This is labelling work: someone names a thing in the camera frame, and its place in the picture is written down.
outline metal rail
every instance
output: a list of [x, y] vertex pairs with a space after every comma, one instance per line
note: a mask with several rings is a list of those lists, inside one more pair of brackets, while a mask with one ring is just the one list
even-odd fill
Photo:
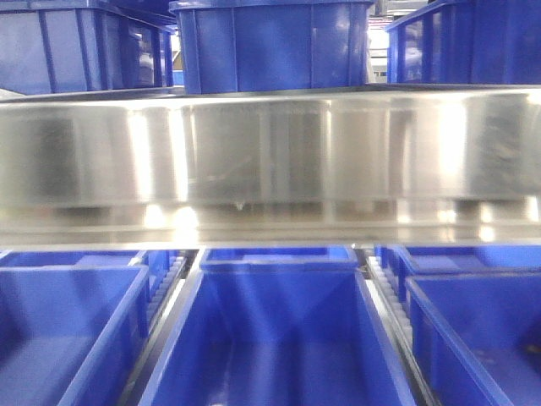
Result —
[[538, 240], [541, 89], [0, 102], [0, 245]]

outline shelf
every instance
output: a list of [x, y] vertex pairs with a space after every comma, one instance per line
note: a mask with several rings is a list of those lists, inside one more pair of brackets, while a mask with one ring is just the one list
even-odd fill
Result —
[[538, 240], [541, 88], [0, 102], [0, 245]]

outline stainless steel panel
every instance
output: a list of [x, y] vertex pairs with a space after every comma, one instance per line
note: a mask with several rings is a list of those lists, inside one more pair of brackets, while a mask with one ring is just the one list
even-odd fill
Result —
[[540, 89], [365, 90], [0, 102], [0, 244], [540, 237]]

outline plastic storage bin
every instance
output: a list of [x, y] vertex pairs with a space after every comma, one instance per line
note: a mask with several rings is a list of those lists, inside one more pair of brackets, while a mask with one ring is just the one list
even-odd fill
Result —
[[139, 404], [413, 406], [360, 273], [330, 269], [199, 273]]
[[0, 268], [0, 404], [115, 404], [148, 335], [147, 272]]
[[541, 245], [491, 244], [465, 247], [394, 245], [389, 251], [391, 286], [402, 302], [407, 299], [405, 282], [410, 276], [541, 270]]
[[188, 93], [362, 85], [374, 0], [182, 0]]
[[64, 269], [83, 268], [112, 268], [145, 265], [149, 268], [148, 283], [148, 309], [149, 320], [156, 313], [164, 294], [157, 295], [160, 288], [162, 291], [169, 288], [171, 280], [163, 283], [170, 271], [172, 264], [177, 259], [178, 251], [175, 250], [152, 250], [152, 251], [58, 251], [58, 252], [17, 252], [4, 251], [0, 253], [0, 267], [32, 267], [41, 270], [56, 269], [64, 266]]
[[472, 0], [439, 0], [388, 25], [388, 80], [470, 83], [473, 21]]
[[415, 277], [413, 352], [445, 406], [541, 399], [540, 274]]
[[538, 0], [439, 0], [389, 25], [390, 82], [541, 83]]
[[207, 250], [200, 263], [206, 271], [317, 271], [358, 266], [353, 250], [344, 246], [237, 248]]
[[172, 85], [170, 32], [97, 0], [0, 2], [0, 89], [27, 95]]

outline bin rim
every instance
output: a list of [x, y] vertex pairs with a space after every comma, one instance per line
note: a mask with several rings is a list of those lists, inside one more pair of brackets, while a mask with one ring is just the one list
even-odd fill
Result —
[[453, 6], [456, 4], [471, 3], [471, 2], [472, 0], [438, 0], [437, 2], [429, 3], [426, 6], [423, 6], [420, 9], [414, 11], [413, 13], [405, 15], [404, 17], [401, 17], [397, 21], [390, 23], [389, 25], [385, 27], [385, 31], [389, 32], [390, 30], [394, 30], [396, 27], [399, 27], [404, 24], [408, 24], [412, 20], [419, 19], [419, 17], [423, 17], [425, 14], [433, 13], [438, 8], [443, 8], [445, 6]]
[[240, 8], [257, 6], [295, 6], [315, 4], [337, 4], [337, 3], [361, 3], [372, 5], [375, 0], [179, 0], [169, 3], [169, 11], [198, 9], [198, 8]]

